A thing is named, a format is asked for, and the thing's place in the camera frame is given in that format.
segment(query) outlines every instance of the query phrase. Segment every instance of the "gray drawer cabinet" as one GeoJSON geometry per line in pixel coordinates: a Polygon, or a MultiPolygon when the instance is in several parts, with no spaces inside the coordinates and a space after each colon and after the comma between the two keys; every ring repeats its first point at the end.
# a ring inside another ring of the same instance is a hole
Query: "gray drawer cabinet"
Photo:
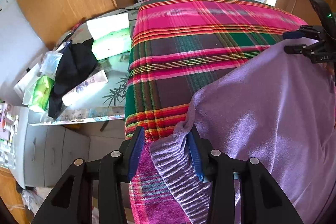
{"type": "Polygon", "coordinates": [[[27,125],[25,186],[53,187],[77,158],[88,160],[90,138],[62,126],[27,125]]]}

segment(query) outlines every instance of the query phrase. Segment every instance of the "plaid tablecloth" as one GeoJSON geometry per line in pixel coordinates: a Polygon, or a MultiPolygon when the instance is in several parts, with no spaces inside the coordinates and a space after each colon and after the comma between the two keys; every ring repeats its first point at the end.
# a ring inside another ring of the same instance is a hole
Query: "plaid tablecloth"
{"type": "Polygon", "coordinates": [[[189,223],[155,169],[152,141],[184,121],[193,94],[282,40],[305,22],[249,0],[149,0],[139,9],[126,94],[126,137],[146,144],[130,184],[136,223],[189,223]]]}

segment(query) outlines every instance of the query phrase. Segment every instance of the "floor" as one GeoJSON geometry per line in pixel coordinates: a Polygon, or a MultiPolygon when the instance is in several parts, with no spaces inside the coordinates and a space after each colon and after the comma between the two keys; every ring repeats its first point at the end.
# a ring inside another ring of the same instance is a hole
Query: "floor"
{"type": "MultiPolygon", "coordinates": [[[[78,133],[89,136],[90,149],[89,161],[99,160],[113,150],[118,150],[121,143],[125,140],[125,122],[123,120],[109,121],[103,132],[100,132],[104,122],[83,123],[78,133]]],[[[121,192],[123,205],[130,208],[130,200],[128,193],[128,184],[121,184],[121,192]]],[[[98,181],[94,181],[93,196],[98,198],[98,181]]]]}

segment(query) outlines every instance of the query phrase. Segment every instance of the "green package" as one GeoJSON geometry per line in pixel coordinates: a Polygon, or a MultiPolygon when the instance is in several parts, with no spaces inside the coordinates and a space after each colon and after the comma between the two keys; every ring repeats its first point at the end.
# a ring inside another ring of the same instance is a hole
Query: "green package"
{"type": "Polygon", "coordinates": [[[48,108],[49,96],[54,81],[46,75],[43,75],[36,83],[33,92],[33,101],[29,108],[35,112],[44,112],[48,108]]]}
{"type": "Polygon", "coordinates": [[[92,45],[92,52],[97,60],[102,60],[123,52],[131,50],[132,39],[129,28],[110,32],[109,34],[95,40],[92,45]]]}

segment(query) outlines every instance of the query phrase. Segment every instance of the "purple garment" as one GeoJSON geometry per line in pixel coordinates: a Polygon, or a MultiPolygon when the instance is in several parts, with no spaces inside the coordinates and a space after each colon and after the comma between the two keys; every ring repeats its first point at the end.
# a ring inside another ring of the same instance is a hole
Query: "purple garment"
{"type": "Polygon", "coordinates": [[[231,158],[257,157],[305,224],[314,223],[333,199],[335,85],[321,64],[283,51],[284,45],[312,42],[280,42],[202,88],[186,121],[151,144],[156,169],[193,224],[205,223],[211,189],[210,183],[199,182],[185,145],[193,124],[231,158]]]}

